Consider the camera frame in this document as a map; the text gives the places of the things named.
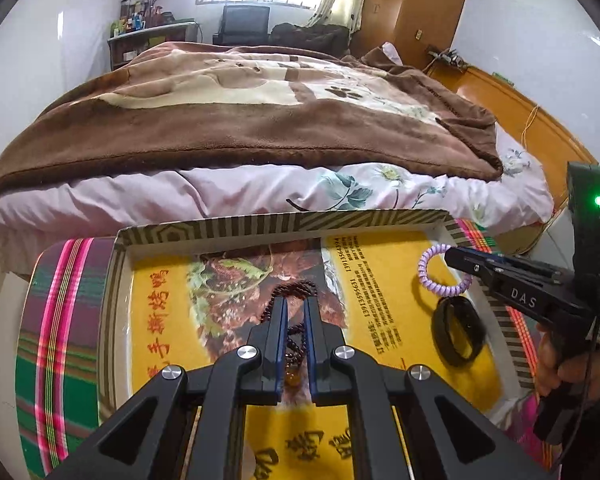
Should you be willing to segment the right hand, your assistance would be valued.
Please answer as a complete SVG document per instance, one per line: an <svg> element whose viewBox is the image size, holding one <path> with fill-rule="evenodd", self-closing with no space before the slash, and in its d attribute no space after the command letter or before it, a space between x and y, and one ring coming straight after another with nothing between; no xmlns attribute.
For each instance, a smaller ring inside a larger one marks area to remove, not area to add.
<svg viewBox="0 0 600 480"><path fill-rule="evenodd" d="M536 391L541 396L548 396L562 382L572 382L573 384L584 382L588 368L588 355L580 354L580 356L558 363L558 351L550 342L550 331L542 324L538 324L536 328L542 334L538 350L536 350L538 354L534 378ZM594 351L591 359L588 400L591 402L600 400L600 348Z"/></svg>

